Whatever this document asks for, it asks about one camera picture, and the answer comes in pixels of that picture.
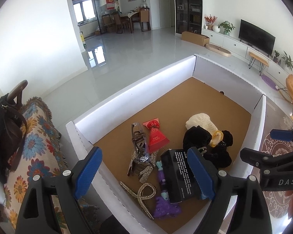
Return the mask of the black fuzzy cloth bundle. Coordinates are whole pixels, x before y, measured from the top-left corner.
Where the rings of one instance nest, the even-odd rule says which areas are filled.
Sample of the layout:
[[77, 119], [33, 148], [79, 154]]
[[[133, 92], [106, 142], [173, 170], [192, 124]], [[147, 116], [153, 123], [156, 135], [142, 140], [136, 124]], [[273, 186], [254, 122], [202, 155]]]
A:
[[187, 151], [191, 147], [195, 147], [199, 149], [203, 157], [212, 162], [217, 169], [226, 168], [232, 163], [227, 147], [233, 145], [233, 136], [227, 130], [223, 130], [222, 133], [223, 139], [212, 147], [212, 135], [210, 132], [201, 126], [191, 127], [184, 134], [182, 141], [183, 149]]

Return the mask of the green potted plant left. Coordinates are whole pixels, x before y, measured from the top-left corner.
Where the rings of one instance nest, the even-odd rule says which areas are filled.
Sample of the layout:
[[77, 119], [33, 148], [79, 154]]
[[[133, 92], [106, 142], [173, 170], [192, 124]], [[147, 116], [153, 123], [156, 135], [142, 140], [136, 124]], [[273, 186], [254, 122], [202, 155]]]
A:
[[223, 33], [230, 35], [230, 33], [236, 28], [231, 22], [223, 21], [218, 24], [218, 27], [223, 28]]

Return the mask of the dark glass display cabinet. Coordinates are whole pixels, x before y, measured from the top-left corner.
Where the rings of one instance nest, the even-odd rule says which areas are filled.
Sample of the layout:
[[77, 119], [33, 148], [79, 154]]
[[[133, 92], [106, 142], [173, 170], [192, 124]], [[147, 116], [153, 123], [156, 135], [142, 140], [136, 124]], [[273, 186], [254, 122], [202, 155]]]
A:
[[201, 34], [202, 32], [202, 0], [175, 0], [176, 33], [184, 31]]

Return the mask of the red candy packet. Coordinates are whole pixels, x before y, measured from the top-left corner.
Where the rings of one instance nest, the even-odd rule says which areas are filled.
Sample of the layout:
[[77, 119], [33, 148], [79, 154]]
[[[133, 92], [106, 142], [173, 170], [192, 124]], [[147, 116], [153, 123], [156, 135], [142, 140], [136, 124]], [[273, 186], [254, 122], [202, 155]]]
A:
[[146, 121], [143, 125], [150, 131], [148, 151], [150, 154], [160, 150], [170, 143], [170, 140], [160, 131], [159, 119], [151, 119]]

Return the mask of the floral sofa cover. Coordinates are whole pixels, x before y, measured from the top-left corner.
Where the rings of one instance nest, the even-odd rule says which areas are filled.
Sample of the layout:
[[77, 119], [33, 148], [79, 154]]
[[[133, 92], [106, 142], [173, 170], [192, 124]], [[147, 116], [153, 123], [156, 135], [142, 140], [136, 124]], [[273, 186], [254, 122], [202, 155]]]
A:
[[[26, 133], [24, 149], [17, 169], [6, 171], [7, 182], [4, 184], [6, 214], [15, 230], [22, 201], [33, 177], [54, 177], [73, 169], [65, 166], [59, 149], [60, 135], [51, 122], [51, 112], [46, 105], [33, 98], [21, 108], [21, 114], [28, 126], [21, 125], [21, 131]], [[56, 195], [52, 196], [52, 202], [61, 233], [70, 232]]]

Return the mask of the rhinestone hair claw clip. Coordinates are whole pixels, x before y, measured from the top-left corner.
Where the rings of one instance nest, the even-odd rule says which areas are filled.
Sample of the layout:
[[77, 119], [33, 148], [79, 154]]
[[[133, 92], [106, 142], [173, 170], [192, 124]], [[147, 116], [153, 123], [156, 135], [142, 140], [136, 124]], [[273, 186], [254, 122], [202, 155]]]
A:
[[149, 162], [139, 163], [137, 152], [136, 150], [133, 150], [131, 154], [129, 169], [127, 171], [127, 176], [137, 175], [141, 183], [146, 183], [151, 172], [155, 168], [157, 156], [158, 156], [158, 151], [150, 155], [151, 164]]

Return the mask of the black flat television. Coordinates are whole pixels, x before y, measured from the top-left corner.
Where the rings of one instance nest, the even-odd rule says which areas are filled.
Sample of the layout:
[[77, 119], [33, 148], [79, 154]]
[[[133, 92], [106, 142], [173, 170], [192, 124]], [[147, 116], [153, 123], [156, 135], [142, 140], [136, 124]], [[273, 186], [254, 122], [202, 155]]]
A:
[[275, 37], [267, 31], [243, 19], [240, 20], [238, 38], [241, 41], [245, 41], [249, 45], [258, 48], [267, 55], [272, 54], [275, 44]]

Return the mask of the black text box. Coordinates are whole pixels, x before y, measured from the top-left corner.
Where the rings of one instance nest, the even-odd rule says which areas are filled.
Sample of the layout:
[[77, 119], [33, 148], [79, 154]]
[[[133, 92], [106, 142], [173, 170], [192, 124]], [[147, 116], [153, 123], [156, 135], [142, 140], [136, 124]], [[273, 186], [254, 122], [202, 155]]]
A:
[[181, 203], [191, 198], [200, 200], [201, 189], [188, 164], [186, 151], [169, 149], [160, 158], [170, 203]]

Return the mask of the green potted plant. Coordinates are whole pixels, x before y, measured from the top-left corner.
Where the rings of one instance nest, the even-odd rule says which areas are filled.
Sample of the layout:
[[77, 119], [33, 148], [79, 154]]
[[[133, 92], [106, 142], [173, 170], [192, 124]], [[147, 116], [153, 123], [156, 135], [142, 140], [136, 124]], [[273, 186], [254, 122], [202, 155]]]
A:
[[288, 55], [285, 51], [282, 56], [282, 60], [284, 62], [285, 67], [290, 71], [293, 72], [293, 60], [290, 55]]
[[230, 33], [236, 28], [231, 22], [223, 21], [218, 24], [218, 27], [223, 28], [223, 33], [230, 35]]

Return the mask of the cream mesh pouch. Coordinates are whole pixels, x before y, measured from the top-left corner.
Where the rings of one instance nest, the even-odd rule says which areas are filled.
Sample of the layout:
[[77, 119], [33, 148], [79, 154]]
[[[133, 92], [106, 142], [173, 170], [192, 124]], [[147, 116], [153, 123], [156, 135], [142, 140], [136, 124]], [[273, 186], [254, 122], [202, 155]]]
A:
[[204, 128], [206, 131], [208, 131], [212, 136], [212, 139], [209, 143], [210, 147], [216, 147], [220, 141], [223, 140], [223, 132], [218, 130], [218, 128], [211, 121], [210, 116], [206, 113], [198, 113], [193, 115], [188, 119], [188, 121], [186, 121], [185, 126], [187, 130], [192, 127], [200, 126], [201, 128]]

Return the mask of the dining table with chairs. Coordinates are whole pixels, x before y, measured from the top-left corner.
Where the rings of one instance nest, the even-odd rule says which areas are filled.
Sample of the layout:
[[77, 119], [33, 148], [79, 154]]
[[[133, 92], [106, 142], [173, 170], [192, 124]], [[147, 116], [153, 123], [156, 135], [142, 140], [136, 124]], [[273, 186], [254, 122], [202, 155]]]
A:
[[134, 24], [138, 23], [142, 32], [151, 31], [150, 8], [139, 7], [137, 10], [122, 14], [119, 11], [102, 16], [103, 28], [107, 32], [122, 34], [125, 29], [134, 32]]

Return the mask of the purple toy roller skate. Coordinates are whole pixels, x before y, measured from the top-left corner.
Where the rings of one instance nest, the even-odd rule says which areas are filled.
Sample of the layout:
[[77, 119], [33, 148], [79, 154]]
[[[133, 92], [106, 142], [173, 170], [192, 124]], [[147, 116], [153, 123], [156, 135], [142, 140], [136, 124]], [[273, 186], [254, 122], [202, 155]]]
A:
[[181, 207], [178, 204], [171, 204], [169, 194], [166, 188], [166, 179], [162, 167], [162, 161], [156, 162], [158, 168], [158, 181], [160, 185], [160, 196], [155, 198], [154, 218], [176, 217], [181, 213]]

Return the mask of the red flower vase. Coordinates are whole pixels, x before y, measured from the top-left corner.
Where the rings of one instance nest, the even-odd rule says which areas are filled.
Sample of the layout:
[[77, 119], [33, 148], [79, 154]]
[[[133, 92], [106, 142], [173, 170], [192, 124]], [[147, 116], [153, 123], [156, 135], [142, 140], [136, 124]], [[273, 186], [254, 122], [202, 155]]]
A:
[[214, 23], [217, 20], [217, 16], [212, 16], [211, 14], [209, 16], [205, 15], [205, 24], [207, 25], [208, 30], [212, 30]]

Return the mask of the black handbag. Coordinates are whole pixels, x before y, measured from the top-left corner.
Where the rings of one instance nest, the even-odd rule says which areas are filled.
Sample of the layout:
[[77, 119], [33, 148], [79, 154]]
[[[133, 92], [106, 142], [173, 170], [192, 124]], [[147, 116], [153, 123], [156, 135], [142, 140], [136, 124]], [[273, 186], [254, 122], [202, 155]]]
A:
[[28, 85], [21, 81], [8, 94], [0, 97], [0, 183], [7, 182], [6, 171], [15, 171], [21, 160], [26, 133], [21, 125], [28, 128], [25, 117], [21, 114], [22, 91]]

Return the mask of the pearl gold hair clip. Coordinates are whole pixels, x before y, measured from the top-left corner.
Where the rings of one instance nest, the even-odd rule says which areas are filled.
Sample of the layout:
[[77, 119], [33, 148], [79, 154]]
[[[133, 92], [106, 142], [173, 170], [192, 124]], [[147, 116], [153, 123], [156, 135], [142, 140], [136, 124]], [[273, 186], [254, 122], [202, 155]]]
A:
[[[151, 183], [144, 183], [140, 186], [140, 188], [138, 189], [137, 192], [134, 192], [132, 189], [130, 189], [125, 183], [123, 183], [122, 181], [120, 181], [120, 186], [128, 193], [130, 194], [132, 197], [134, 197], [140, 207], [142, 208], [142, 210], [144, 211], [144, 213], [147, 215], [147, 217], [151, 220], [154, 220], [154, 216], [152, 215], [151, 211], [149, 210], [149, 208], [147, 207], [147, 205], [144, 203], [144, 201], [146, 200], [150, 200], [152, 198], [155, 197], [155, 195], [157, 194], [157, 189], [155, 188], [155, 186]], [[151, 194], [150, 195], [145, 195], [144, 194], [144, 190], [146, 188], [150, 188], [151, 189]]]

